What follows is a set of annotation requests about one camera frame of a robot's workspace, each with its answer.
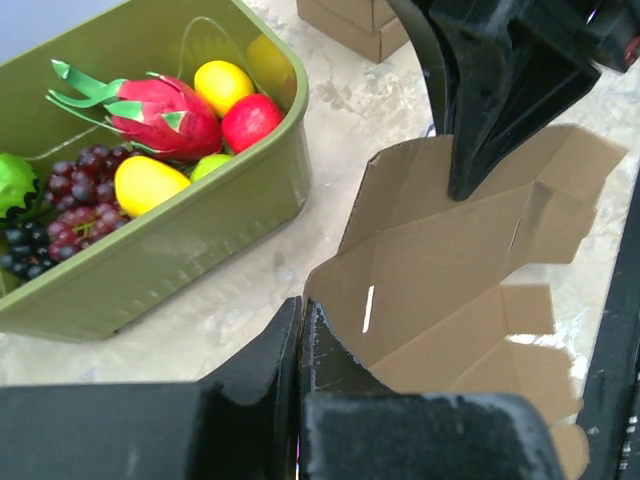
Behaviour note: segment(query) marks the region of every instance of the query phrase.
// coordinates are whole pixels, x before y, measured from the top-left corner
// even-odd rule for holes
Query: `marble table surface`
[[[144,315],[118,336],[68,345],[0,336],[0,384],[191,380],[255,337],[310,270],[331,257],[364,165],[378,150],[421,135],[428,98],[411,45],[374,65],[296,15],[293,0],[246,0],[302,58],[311,100],[305,123],[313,164],[301,215]],[[529,265],[510,281],[548,281],[557,334],[519,337],[568,348],[584,380],[635,181],[640,149],[640,69],[606,73],[559,122],[583,125],[630,149],[608,178],[590,235],[569,266]]]

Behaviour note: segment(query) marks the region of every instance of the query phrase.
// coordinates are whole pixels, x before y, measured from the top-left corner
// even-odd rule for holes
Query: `corrugated cardboard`
[[[553,332],[549,287],[501,282],[529,262],[573,260],[625,151],[578,127],[548,127],[458,203],[447,196],[451,149],[450,137],[423,138],[369,162],[339,252],[311,273],[305,298],[324,305],[337,337],[398,392],[526,397],[575,480],[586,438],[559,423],[581,408],[571,360],[509,341]]]
[[[396,17],[387,0],[318,0],[332,12],[375,33]]]
[[[368,60],[380,63],[409,40],[396,17],[374,33],[369,33],[316,0],[296,0],[298,16],[336,42]]]

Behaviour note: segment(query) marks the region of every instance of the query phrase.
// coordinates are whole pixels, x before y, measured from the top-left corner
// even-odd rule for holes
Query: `black robotic arm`
[[[511,151],[640,53],[640,0],[389,0],[413,43],[449,196],[466,200]]]

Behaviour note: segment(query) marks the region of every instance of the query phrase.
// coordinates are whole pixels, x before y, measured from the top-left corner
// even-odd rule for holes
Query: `yellow mango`
[[[187,188],[191,181],[162,162],[135,156],[120,164],[114,184],[122,209],[131,217],[139,217]]]

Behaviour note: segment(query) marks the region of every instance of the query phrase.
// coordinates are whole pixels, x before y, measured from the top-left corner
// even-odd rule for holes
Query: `green lime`
[[[216,168],[227,163],[231,158],[231,155],[227,155],[226,153],[216,153],[204,157],[198,162],[193,172],[191,172],[191,181],[195,182],[196,180],[200,180],[207,173],[213,172]]]

